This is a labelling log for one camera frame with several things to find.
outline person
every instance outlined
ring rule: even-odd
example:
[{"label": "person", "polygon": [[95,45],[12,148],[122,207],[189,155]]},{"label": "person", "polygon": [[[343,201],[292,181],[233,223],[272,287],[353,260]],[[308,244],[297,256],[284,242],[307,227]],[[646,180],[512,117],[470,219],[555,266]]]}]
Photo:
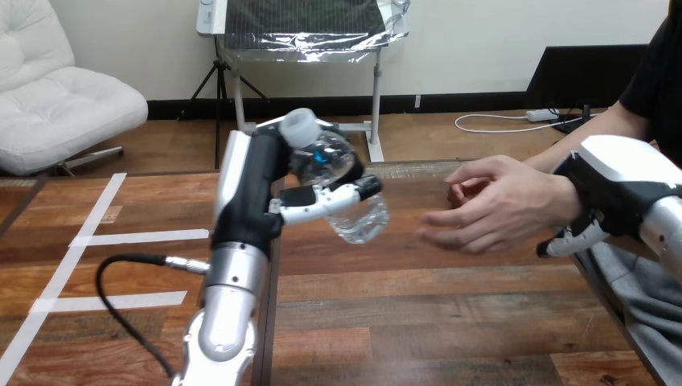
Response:
[{"label": "person", "polygon": [[[581,213],[573,184],[551,175],[591,135],[656,140],[682,166],[682,6],[674,0],[645,58],[619,101],[525,162],[495,156],[469,162],[446,181],[456,209],[425,213],[424,241],[459,253],[513,247],[540,230],[564,227]],[[656,376],[682,380],[682,285],[657,262],[598,244],[579,255],[601,278],[631,337]]]}]

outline tripod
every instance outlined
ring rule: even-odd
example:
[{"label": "tripod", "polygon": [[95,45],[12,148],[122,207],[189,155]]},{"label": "tripod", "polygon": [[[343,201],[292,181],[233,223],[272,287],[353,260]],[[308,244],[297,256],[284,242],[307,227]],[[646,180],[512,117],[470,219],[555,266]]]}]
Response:
[{"label": "tripod", "polygon": [[[203,78],[203,81],[199,85],[199,88],[196,89],[194,92],[194,95],[192,95],[192,98],[190,99],[190,109],[192,106],[194,106],[194,103],[196,101],[196,97],[199,95],[201,90],[203,89],[203,86],[206,85],[208,80],[211,78],[213,75],[213,72],[217,71],[218,72],[218,79],[217,79],[217,93],[216,93],[216,169],[220,168],[220,103],[221,101],[227,101],[228,100],[228,90],[225,87],[225,70],[229,71],[232,74],[232,78],[234,78],[234,81],[241,81],[244,84],[246,84],[247,87],[251,88],[256,94],[258,94],[259,97],[265,102],[268,103],[268,97],[265,96],[258,88],[256,88],[251,82],[246,80],[243,76],[239,75],[239,72],[236,69],[233,69],[225,60],[223,60],[223,57],[220,55],[220,51],[218,50],[218,38],[216,36],[213,36],[213,45],[216,48],[216,60],[213,60],[213,67],[211,68],[211,71],[208,72],[205,78]],[[242,103],[241,100],[241,95],[239,97],[235,97],[235,103]],[[178,120],[181,120],[185,118],[185,110],[180,112],[180,117],[178,117]],[[239,127],[244,126],[244,110],[243,109],[238,109],[237,110],[237,121],[239,122]]]}]

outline robotic arm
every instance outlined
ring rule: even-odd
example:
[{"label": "robotic arm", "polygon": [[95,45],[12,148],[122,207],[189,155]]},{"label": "robotic arm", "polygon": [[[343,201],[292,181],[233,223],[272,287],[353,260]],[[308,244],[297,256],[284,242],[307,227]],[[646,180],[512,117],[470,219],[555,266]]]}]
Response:
[{"label": "robotic arm", "polygon": [[682,281],[682,170],[675,164],[646,142],[602,135],[587,138],[554,174],[571,180],[585,211],[538,245],[538,255],[566,256],[630,236]]},{"label": "robotic arm", "polygon": [[282,226],[347,210],[381,191],[377,177],[362,177],[364,169],[356,160],[358,167],[337,183],[286,189],[272,199],[270,187],[289,173],[292,151],[279,134],[279,121],[260,125],[251,137],[230,134],[220,168],[204,308],[187,329],[185,368],[173,379],[174,386],[238,385],[255,355],[253,315],[270,244]]}]

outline white armchair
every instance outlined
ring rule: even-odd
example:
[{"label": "white armchair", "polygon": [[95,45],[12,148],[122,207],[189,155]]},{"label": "white armchair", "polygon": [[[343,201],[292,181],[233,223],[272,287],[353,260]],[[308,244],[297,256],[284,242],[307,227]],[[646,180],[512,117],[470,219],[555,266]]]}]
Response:
[{"label": "white armchair", "polygon": [[28,175],[122,152],[67,158],[145,122],[136,90],[74,67],[64,30],[48,0],[0,0],[0,169]]}]

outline white wall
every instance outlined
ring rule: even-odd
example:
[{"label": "white wall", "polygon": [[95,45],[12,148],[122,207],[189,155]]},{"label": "white wall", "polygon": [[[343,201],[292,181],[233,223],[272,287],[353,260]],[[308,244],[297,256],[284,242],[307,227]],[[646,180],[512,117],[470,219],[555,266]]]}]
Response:
[{"label": "white wall", "polygon": [[[187,99],[214,60],[195,31],[199,0],[51,0],[83,68],[148,100]],[[413,0],[411,33],[384,55],[384,95],[524,91],[545,46],[647,43],[668,0]],[[372,93],[372,61],[255,63],[269,97]],[[215,97],[211,80],[201,97]],[[250,90],[246,96],[252,96]]]}]

